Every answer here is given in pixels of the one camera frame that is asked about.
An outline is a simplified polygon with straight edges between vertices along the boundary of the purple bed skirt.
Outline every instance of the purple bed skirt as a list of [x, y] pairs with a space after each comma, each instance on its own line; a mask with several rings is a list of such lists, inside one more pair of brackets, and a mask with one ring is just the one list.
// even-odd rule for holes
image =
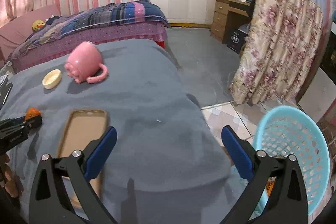
[[54, 42], [42, 44], [29, 50], [25, 55], [9, 61], [12, 62], [15, 73], [18, 73], [69, 54], [83, 41], [91, 41], [97, 45], [134, 38], [146, 38], [162, 45], [167, 39], [167, 32], [164, 24], [156, 21], [89, 29]]

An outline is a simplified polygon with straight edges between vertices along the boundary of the bed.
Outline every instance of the bed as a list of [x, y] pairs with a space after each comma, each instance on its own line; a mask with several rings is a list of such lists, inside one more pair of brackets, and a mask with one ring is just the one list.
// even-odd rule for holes
[[[43, 28], [32, 33], [32, 22], [52, 15], [56, 17], [49, 19]], [[12, 62], [16, 73], [66, 55], [82, 41], [101, 44], [146, 38], [164, 48], [167, 39], [165, 28], [170, 28], [160, 8], [149, 0], [109, 4], [71, 16], [58, 15], [54, 6], [42, 8], [0, 29], [2, 58]], [[23, 25], [30, 29], [24, 34], [21, 31]]]
[[[29, 107], [42, 112], [37, 133], [9, 152], [10, 166], [23, 184], [21, 214], [38, 161], [55, 156], [72, 109], [104, 109], [118, 140], [104, 168], [103, 204], [119, 223], [218, 224], [244, 186], [204, 120], [198, 102], [182, 87], [169, 54], [148, 39], [97, 45], [109, 69], [99, 84], [76, 84], [63, 69], [67, 56], [21, 71], [0, 111], [20, 117]], [[53, 90], [41, 81], [63, 71]], [[134, 184], [134, 195], [128, 185]], [[125, 220], [136, 219], [137, 222]]]

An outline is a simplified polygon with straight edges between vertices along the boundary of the yellow duck plush toy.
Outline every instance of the yellow duck plush toy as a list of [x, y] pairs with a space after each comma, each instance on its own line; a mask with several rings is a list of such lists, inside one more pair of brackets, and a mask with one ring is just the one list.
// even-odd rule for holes
[[33, 23], [33, 31], [38, 31], [40, 28], [42, 28], [45, 25], [45, 22], [43, 22], [41, 19], [36, 20]]

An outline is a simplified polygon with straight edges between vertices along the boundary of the small yellow bowl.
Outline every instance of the small yellow bowl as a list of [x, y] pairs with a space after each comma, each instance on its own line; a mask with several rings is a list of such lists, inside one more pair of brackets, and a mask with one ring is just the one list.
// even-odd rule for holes
[[42, 80], [42, 85], [50, 90], [58, 85], [62, 79], [62, 72], [59, 69], [52, 70]]

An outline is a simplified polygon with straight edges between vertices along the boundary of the gray cloth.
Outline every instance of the gray cloth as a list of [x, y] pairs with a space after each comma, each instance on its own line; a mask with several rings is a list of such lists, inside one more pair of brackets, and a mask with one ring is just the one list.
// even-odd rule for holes
[[[215, 224], [216, 218], [215, 222], [203, 219], [202, 208], [212, 208], [220, 199], [209, 210], [218, 208], [217, 218], [222, 219], [242, 190], [238, 176], [230, 175], [228, 157], [211, 136], [201, 110], [182, 87], [169, 55], [146, 39], [98, 48], [109, 69], [109, 77], [99, 84], [76, 84], [69, 78], [63, 68], [67, 56], [11, 79], [14, 86], [0, 119], [23, 116], [30, 107], [43, 117], [41, 129], [9, 152], [10, 166], [24, 187], [23, 216], [28, 215], [37, 164], [44, 153], [55, 156], [70, 111], [96, 108], [107, 111], [109, 125], [118, 133], [105, 164], [102, 191], [104, 204], [117, 220], [134, 205], [127, 202], [128, 185], [137, 196], [139, 223]], [[56, 88], [46, 90], [41, 82], [53, 69], [62, 70], [63, 78]], [[157, 215], [153, 220], [151, 210]]]

